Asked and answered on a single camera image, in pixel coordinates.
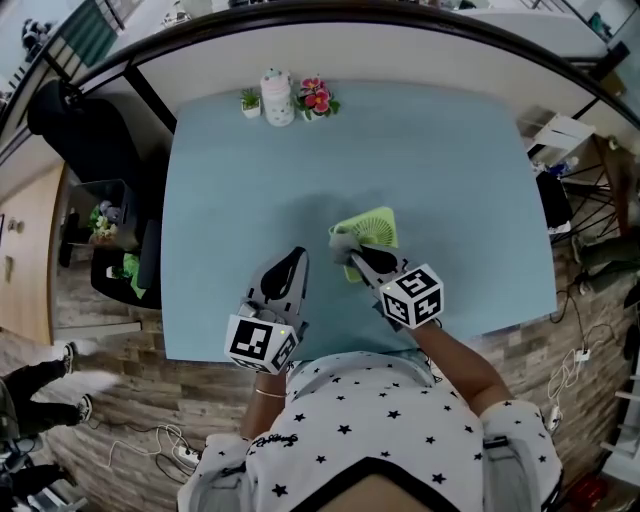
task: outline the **leg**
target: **leg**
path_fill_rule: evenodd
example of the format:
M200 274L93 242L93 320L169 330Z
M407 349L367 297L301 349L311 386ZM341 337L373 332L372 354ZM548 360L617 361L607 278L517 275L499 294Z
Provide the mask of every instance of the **leg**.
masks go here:
M635 237L610 238L599 244L587 245L580 250L580 260L587 268L610 261L640 259L640 244Z
M64 471L57 464L24 468L11 475L13 494L26 501L27 496L38 494L45 487L64 477Z
M45 361L36 366L23 366L3 377L15 403L29 400L40 388L63 377L67 372L64 362Z
M595 293L599 293L618 281L618 279L626 275L635 274L638 269L640 269L640 265L636 262L614 261L597 274L589 276L586 282Z
M22 436L39 434L58 425L77 425L82 419L80 410L75 405L31 401L19 403L16 406L16 416Z

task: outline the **small fan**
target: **small fan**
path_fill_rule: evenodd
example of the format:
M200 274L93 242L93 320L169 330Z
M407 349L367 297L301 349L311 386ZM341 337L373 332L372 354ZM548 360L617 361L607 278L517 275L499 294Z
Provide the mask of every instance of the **small fan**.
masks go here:
M393 216L393 210L386 206L381 206L380 208L375 208L350 219L338 222L329 229L329 234L333 233L333 230L338 227L352 231L361 244L398 247L398 234L396 232L396 221ZM344 267L344 273L347 276L347 281L350 283L362 281L360 274L355 268Z

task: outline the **black sneaker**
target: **black sneaker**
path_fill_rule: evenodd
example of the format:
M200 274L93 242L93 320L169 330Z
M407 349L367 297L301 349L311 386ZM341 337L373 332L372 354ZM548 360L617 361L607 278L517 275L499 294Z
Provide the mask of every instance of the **black sneaker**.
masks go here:
M69 375L73 373L73 357L76 355L76 346L73 343L67 343L62 347L62 354L65 375Z
M80 403L76 406L80 413L80 421L78 423L86 423L91 419L91 413L93 412L93 403L89 395L84 395L80 399Z

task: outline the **green cloth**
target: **green cloth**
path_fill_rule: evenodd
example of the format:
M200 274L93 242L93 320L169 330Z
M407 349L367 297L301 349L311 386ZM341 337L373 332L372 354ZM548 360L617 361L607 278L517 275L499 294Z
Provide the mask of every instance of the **green cloth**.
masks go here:
M140 258L135 254L126 253L122 262L122 268L126 274L131 275L131 288L136 292L139 299L142 299L147 290L138 288L138 272L140 271Z

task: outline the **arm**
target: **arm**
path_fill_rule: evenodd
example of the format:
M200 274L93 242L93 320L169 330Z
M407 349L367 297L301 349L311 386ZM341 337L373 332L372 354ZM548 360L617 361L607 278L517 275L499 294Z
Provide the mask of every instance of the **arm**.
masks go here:
M258 393L256 389L272 395L279 395L282 398L263 395ZM271 428L274 420L284 409L285 389L286 374L284 372L280 375L258 373L249 405L240 426L242 437L255 439Z
M513 398L498 372L486 359L433 322L410 333L477 416L493 404Z

